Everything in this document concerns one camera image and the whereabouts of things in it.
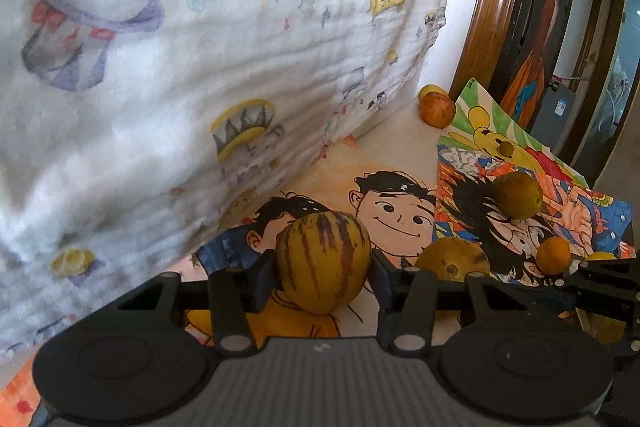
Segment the large yellow round fruit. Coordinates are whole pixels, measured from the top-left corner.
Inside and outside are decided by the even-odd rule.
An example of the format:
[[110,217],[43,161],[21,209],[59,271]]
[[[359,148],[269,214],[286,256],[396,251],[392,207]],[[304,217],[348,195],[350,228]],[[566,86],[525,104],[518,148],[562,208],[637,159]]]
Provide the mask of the large yellow round fruit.
[[414,265],[449,282],[463,282],[472,272],[490,274],[489,260],[482,247],[459,237],[436,239],[423,249]]

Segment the white cartoon print cloth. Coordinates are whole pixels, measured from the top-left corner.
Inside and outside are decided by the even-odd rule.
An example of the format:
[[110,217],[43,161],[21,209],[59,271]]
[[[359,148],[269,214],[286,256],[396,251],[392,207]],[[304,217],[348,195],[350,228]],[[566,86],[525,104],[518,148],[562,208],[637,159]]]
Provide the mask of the white cartoon print cloth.
[[1,356],[228,227],[419,72],[447,0],[1,0]]

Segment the yellow lemon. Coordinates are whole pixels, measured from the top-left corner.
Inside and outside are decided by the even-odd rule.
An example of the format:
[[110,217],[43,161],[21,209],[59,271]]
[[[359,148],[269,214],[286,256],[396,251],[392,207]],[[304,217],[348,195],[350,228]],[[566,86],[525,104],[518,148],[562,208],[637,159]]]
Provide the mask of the yellow lemon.
[[616,256],[612,253],[607,253],[606,251],[595,251],[593,254],[587,257],[587,261],[605,261],[605,260],[616,260]]

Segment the painting of orange-dress woman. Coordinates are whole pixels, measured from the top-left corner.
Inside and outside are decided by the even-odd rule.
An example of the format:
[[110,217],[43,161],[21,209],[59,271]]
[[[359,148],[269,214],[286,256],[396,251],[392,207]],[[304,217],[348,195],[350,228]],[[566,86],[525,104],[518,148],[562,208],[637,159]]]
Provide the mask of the painting of orange-dress woman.
[[534,120],[552,73],[570,15],[572,0],[521,0],[515,14],[500,100],[502,109],[522,128]]

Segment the grey appliance with sticker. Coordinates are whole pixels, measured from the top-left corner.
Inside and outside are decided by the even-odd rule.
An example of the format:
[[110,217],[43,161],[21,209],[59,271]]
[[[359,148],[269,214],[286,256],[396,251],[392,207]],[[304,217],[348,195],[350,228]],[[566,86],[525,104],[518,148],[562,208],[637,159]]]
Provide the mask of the grey appliance with sticker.
[[568,121],[575,93],[564,83],[552,80],[547,84],[530,135],[548,147],[555,146]]

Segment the colourful anime drawing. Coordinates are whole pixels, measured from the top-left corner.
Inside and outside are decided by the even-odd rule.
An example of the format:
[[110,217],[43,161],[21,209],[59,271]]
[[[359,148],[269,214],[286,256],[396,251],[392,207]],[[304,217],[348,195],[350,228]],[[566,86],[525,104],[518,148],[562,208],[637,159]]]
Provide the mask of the colourful anime drawing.
[[[516,220],[495,202],[492,182],[512,172],[525,173],[540,185],[542,203],[536,215]],[[630,202],[468,150],[449,139],[438,141],[433,239],[457,237],[480,245],[490,274],[501,282],[549,284],[553,277],[539,271],[536,254],[553,236],[568,243],[570,272],[597,253],[633,258],[633,217]]]

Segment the red yellow apple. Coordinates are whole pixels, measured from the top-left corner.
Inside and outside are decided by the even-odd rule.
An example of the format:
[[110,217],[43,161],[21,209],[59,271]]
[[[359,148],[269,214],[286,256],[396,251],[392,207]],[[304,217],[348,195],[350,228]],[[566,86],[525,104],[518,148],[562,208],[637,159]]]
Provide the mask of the red yellow apple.
[[431,127],[445,129],[456,116],[456,104],[439,92],[428,92],[421,98],[419,113],[421,119]]

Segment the green-brown round pear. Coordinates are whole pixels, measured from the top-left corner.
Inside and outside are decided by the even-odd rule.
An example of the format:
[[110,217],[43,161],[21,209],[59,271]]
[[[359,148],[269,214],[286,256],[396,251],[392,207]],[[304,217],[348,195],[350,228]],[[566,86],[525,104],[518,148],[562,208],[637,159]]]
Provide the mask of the green-brown round pear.
[[512,220],[534,217],[544,203],[544,192],[537,179],[513,171],[492,181],[492,194],[500,211]]

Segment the yellow fruit behind apple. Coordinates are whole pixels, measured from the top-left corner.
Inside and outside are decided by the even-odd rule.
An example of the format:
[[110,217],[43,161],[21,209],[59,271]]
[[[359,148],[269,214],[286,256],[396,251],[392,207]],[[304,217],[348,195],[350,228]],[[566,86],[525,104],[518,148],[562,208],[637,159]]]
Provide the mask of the yellow fruit behind apple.
[[422,101],[430,93],[438,93],[448,98],[448,92],[437,86],[437,84],[426,84],[420,89],[418,93],[418,100]]

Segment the Winnie the Pooh drawing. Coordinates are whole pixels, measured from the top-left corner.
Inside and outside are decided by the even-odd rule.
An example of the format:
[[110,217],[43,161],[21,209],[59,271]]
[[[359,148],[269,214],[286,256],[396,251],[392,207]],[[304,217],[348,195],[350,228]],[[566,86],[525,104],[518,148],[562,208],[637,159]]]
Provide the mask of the Winnie the Pooh drawing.
[[448,141],[468,150],[530,171],[587,188],[586,179],[559,160],[550,147],[524,131],[474,78],[456,101],[457,112],[447,128]]

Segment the striped yellow pepino melon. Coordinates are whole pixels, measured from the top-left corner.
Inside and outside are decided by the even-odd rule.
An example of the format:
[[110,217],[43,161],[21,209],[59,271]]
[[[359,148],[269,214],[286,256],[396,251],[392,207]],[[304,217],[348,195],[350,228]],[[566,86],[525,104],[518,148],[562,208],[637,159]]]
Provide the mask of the striped yellow pepino melon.
[[285,294],[300,309],[324,315],[348,305],[362,291],[371,241],[350,213],[315,212],[278,235],[276,254]]

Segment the small tangerine on drawing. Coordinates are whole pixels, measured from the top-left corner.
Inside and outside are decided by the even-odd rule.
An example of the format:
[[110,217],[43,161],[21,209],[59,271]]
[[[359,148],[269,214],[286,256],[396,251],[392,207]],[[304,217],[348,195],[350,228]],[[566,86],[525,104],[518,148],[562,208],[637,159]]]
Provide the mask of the small tangerine on drawing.
[[536,265],[544,275],[559,275],[570,266],[570,262],[570,243],[563,237],[549,237],[537,249]]

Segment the cartoon boys drawing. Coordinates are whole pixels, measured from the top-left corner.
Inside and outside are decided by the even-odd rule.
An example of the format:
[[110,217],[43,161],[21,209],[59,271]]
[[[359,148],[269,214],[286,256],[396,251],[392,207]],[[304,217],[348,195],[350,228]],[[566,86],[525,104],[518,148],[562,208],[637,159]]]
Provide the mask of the cartoon boys drawing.
[[258,339],[248,317],[282,288],[331,312],[364,285],[394,302],[400,274],[352,215],[295,220],[247,269],[165,272],[49,339],[4,395],[8,426],[445,426],[460,405],[419,352],[374,337]]

